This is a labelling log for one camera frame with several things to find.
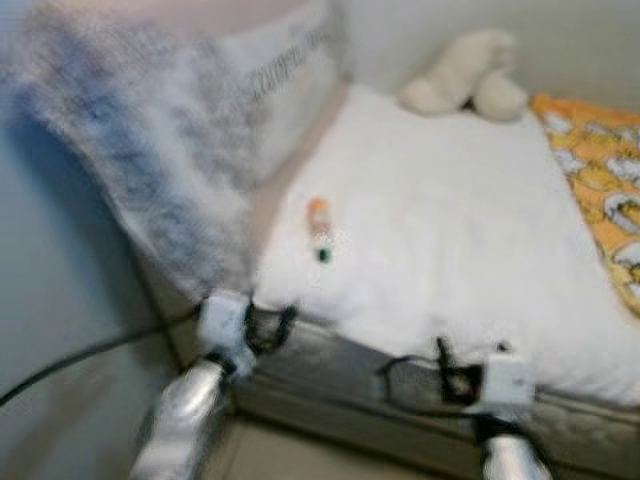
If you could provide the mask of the small orange bottle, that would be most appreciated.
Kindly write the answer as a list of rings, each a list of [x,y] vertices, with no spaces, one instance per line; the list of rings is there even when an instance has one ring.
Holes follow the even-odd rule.
[[[307,229],[310,247],[320,264],[332,261],[334,234],[330,204],[323,197],[312,197],[307,204]]]

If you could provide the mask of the white bed sheet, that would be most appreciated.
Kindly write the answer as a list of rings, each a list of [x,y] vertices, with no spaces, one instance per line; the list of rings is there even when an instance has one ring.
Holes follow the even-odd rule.
[[[330,204],[329,264],[310,247],[312,197]],[[532,116],[420,116],[349,88],[280,198],[253,300],[387,355],[431,355],[445,337],[470,361],[504,343],[540,388],[639,407],[639,320]]]

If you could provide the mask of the orange cartoon print blanket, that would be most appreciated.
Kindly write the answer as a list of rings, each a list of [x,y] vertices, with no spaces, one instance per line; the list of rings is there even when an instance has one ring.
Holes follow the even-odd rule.
[[[605,273],[640,315],[640,114],[536,93],[531,113],[547,133]]]

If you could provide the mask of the beige plush toy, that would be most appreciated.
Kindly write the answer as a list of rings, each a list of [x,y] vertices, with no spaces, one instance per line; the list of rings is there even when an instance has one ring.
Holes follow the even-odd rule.
[[[425,73],[398,92],[402,108],[438,116],[471,105],[489,122],[516,122],[530,93],[512,78],[518,41],[504,29],[476,29],[454,37]]]

